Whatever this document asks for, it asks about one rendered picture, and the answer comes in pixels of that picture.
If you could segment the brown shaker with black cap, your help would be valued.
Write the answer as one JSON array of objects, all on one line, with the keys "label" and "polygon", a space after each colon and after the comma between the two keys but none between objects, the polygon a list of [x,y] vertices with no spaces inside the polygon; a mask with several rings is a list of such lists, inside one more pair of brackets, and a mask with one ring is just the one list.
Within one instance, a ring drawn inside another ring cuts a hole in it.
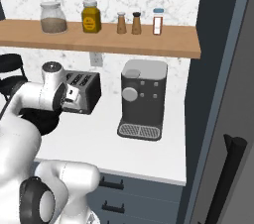
[{"label": "brown shaker with black cap", "polygon": [[141,16],[140,12],[133,13],[133,24],[132,24],[133,35],[140,35],[142,33],[140,16]]}]

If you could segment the wooden wall shelf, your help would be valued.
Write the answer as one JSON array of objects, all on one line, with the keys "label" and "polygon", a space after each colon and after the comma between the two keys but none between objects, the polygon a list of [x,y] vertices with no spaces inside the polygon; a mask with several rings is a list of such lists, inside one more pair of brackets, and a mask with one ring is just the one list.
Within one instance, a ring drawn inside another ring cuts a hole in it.
[{"label": "wooden wall shelf", "polygon": [[115,24],[104,23],[98,34],[88,34],[80,22],[69,22],[66,33],[49,35],[39,21],[9,19],[0,21],[0,47],[200,58],[195,27],[164,26],[161,36],[155,36],[150,25],[142,26],[141,35],[132,35],[131,25],[123,35],[116,29]]}]

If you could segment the grey fridge door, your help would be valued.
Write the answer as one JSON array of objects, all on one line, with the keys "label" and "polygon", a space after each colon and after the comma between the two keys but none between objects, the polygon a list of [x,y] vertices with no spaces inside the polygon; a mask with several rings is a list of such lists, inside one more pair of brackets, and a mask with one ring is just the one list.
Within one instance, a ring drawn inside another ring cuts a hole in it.
[{"label": "grey fridge door", "polygon": [[204,224],[227,156],[223,135],[247,147],[217,224],[254,224],[254,0],[248,0],[190,224]]}]

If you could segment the brown shaker with white cap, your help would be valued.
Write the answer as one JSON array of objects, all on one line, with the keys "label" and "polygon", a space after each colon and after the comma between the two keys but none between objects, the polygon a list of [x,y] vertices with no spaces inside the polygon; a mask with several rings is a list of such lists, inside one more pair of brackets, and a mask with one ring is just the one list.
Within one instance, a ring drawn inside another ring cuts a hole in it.
[{"label": "brown shaker with white cap", "polygon": [[118,12],[118,23],[117,23],[117,33],[118,34],[126,34],[126,24],[125,24],[125,13],[124,12]]}]

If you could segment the dark blue drawer front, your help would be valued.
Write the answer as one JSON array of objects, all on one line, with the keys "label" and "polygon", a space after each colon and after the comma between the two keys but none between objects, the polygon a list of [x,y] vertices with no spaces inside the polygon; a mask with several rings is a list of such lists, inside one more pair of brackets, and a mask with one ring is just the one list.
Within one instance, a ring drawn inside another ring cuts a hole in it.
[{"label": "dark blue drawer front", "polygon": [[137,196],[144,196],[147,198],[166,200],[175,203],[179,203],[181,200],[183,188],[179,185],[155,182],[128,176],[119,176],[109,173],[102,173],[101,178],[103,176],[105,177],[106,181],[117,183],[123,179],[124,189],[114,189],[115,191]]},{"label": "dark blue drawer front", "polygon": [[[102,210],[105,200],[116,207],[124,203],[125,213]],[[104,191],[90,193],[88,202],[101,224],[177,224],[179,205],[175,202]]]}]

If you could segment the white wall outlet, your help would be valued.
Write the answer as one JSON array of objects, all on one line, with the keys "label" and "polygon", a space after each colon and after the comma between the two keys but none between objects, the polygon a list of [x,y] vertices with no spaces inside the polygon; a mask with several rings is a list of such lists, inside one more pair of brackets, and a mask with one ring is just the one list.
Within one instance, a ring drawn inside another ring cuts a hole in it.
[{"label": "white wall outlet", "polygon": [[103,67],[102,53],[90,52],[89,57],[90,57],[90,65],[91,66]]}]

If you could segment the black toaster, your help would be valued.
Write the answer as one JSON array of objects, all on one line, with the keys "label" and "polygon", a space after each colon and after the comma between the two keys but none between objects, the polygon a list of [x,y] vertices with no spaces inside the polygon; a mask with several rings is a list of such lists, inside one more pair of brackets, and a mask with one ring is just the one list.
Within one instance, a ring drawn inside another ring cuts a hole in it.
[{"label": "black toaster", "polygon": [[65,73],[68,84],[65,100],[78,103],[82,109],[79,114],[90,114],[101,97],[100,74],[75,70],[67,70]]}]

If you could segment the spice bottle with blue lid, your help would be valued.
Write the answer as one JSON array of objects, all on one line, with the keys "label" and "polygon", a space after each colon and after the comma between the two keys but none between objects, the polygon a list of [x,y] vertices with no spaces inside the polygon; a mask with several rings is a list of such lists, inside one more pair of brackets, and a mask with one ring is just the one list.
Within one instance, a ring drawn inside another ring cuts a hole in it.
[{"label": "spice bottle with blue lid", "polygon": [[154,18],[153,18],[153,34],[160,36],[162,34],[163,27],[163,8],[155,8],[153,10]]}]

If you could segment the dark blue tall side panel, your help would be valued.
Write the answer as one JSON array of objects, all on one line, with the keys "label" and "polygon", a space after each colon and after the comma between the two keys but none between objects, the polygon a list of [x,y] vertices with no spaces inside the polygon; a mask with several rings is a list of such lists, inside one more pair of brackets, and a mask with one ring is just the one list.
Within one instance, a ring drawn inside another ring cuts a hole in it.
[{"label": "dark blue tall side panel", "polygon": [[246,0],[199,0],[196,31],[201,57],[190,62],[185,98],[187,184],[177,224],[189,224],[220,98],[215,94],[227,51],[235,48]]}]

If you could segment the glass jar with brown contents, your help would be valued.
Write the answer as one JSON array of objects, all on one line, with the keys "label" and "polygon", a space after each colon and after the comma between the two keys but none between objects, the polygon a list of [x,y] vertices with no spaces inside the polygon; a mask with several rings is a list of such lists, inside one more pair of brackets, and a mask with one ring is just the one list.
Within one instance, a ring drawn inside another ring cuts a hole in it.
[{"label": "glass jar with brown contents", "polygon": [[44,33],[59,34],[67,30],[60,2],[42,2],[41,9],[41,27]]}]

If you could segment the dark grey coffee machine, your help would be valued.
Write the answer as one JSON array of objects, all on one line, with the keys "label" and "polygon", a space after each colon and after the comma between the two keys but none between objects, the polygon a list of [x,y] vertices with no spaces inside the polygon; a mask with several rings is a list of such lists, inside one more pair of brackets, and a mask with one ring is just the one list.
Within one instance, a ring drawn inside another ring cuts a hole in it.
[{"label": "dark grey coffee machine", "polygon": [[130,59],[121,72],[120,137],[159,141],[165,110],[168,65],[164,61]]}]

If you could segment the yellow jar with silver lid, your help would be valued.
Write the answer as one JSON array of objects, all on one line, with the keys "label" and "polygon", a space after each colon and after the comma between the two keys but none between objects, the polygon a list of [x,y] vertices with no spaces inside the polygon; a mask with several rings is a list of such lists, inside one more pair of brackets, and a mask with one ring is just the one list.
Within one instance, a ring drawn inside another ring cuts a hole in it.
[{"label": "yellow jar with silver lid", "polygon": [[95,0],[84,0],[81,13],[85,33],[98,33],[101,30],[101,16]]}]

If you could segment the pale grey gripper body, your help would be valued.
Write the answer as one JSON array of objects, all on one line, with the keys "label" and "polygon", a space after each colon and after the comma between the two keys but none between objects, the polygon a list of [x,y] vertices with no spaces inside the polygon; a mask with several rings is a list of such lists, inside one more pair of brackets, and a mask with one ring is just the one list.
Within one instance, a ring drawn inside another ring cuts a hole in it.
[{"label": "pale grey gripper body", "polygon": [[78,103],[67,99],[63,104],[63,111],[70,113],[81,113],[82,109]]}]

